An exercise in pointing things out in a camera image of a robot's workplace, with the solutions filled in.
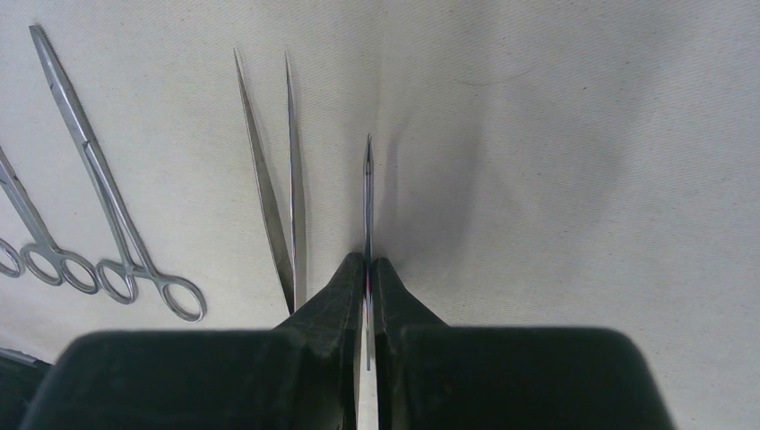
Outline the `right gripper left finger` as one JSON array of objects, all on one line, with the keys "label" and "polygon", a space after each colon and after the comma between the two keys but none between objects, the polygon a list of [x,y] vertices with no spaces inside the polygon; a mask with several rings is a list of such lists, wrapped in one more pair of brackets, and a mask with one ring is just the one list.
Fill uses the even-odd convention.
[{"label": "right gripper left finger", "polygon": [[270,330],[101,331],[52,367],[23,429],[353,429],[363,258]]}]

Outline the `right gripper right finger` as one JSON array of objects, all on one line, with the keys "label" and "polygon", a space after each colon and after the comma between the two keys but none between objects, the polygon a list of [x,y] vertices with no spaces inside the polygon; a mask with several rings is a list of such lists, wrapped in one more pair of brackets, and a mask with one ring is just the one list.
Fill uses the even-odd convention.
[{"label": "right gripper right finger", "polygon": [[671,429],[638,347],[599,327],[451,326],[371,269],[383,429]]}]

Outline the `steel tweezers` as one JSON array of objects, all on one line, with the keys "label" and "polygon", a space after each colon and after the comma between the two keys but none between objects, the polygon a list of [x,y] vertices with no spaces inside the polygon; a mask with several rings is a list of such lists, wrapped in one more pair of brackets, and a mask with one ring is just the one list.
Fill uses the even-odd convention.
[{"label": "steel tweezers", "polygon": [[284,56],[289,155],[288,200],[284,202],[272,181],[264,154],[254,104],[246,88],[242,56],[236,48],[233,55],[263,226],[288,312],[294,314],[307,301],[307,206],[297,103],[289,56]]},{"label": "steel tweezers", "polygon": [[373,298],[372,276],[370,273],[373,261],[373,227],[374,227],[374,158],[372,150],[372,136],[367,136],[365,156],[363,159],[363,233],[364,233],[364,311],[365,311],[365,337],[367,341],[366,369],[372,369],[374,355],[374,328],[373,328]]}]

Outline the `beige cloth wrap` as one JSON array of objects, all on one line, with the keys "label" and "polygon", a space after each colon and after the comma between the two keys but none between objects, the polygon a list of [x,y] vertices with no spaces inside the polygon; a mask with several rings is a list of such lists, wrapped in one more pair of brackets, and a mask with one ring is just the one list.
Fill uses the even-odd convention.
[{"label": "beige cloth wrap", "polygon": [[57,243],[117,248],[46,84],[40,25],[161,272],[200,330],[288,315],[238,92],[307,293],[362,246],[451,325],[590,325],[645,355],[679,429],[759,426],[756,1],[4,1],[1,146]]}]

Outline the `short steel scissors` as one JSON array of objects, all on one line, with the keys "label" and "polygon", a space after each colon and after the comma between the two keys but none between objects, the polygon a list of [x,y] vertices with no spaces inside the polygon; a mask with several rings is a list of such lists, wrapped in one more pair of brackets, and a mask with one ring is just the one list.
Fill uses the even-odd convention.
[{"label": "short steel scissors", "polygon": [[[94,267],[79,254],[58,246],[3,151],[1,151],[1,187],[34,240],[32,244],[25,245],[18,251],[25,267],[39,280],[50,286],[61,286],[68,283],[84,294],[97,294],[99,282]],[[50,275],[40,269],[34,262],[33,254],[37,254],[46,261],[56,274]],[[75,273],[67,266],[68,262],[73,262],[81,267],[91,280],[77,279]]]}]

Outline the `long steel forceps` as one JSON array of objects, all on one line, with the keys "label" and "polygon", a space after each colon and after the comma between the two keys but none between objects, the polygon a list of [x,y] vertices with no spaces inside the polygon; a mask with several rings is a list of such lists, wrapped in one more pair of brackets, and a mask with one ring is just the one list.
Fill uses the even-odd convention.
[{"label": "long steel forceps", "polygon": [[25,273],[26,267],[19,253],[16,251],[15,248],[13,248],[9,243],[4,241],[3,239],[0,240],[0,244],[1,244],[1,255],[3,255],[10,263],[10,264],[5,264],[4,262],[1,262],[1,273],[9,278],[13,278],[13,279],[20,278],[20,276],[22,276]]}]

